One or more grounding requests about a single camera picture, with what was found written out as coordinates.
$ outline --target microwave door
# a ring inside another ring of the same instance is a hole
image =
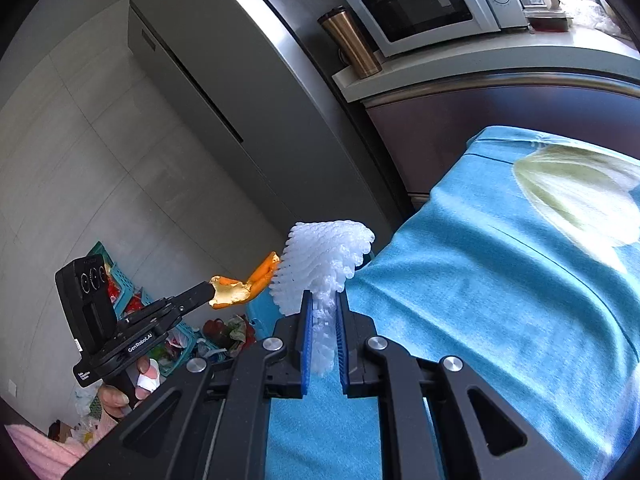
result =
[[[486,0],[347,0],[385,56],[499,30]]]

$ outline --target copper tumbler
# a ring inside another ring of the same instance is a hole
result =
[[[347,55],[360,79],[382,70],[380,63],[362,37],[358,26],[344,7],[336,7],[322,16],[318,23],[326,30]]]

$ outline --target microwave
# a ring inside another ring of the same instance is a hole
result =
[[[527,27],[519,0],[346,0],[385,57],[441,41]]]

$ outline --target black tumbler lid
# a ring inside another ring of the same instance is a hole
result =
[[[323,14],[322,16],[320,16],[318,18],[318,23],[320,23],[320,25],[322,25],[323,22],[325,22],[326,20],[328,20],[329,18],[332,18],[334,16],[336,16],[337,14],[340,14],[342,12],[346,12],[346,7],[345,6],[340,6],[340,7],[334,7],[333,9],[331,9],[328,13]]]

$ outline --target white foam fruit sleeve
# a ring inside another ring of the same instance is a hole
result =
[[[302,293],[314,297],[311,371],[332,370],[335,357],[335,293],[344,290],[371,250],[375,236],[359,222],[297,223],[289,232],[278,269],[269,285],[273,302],[285,316],[300,312]]]

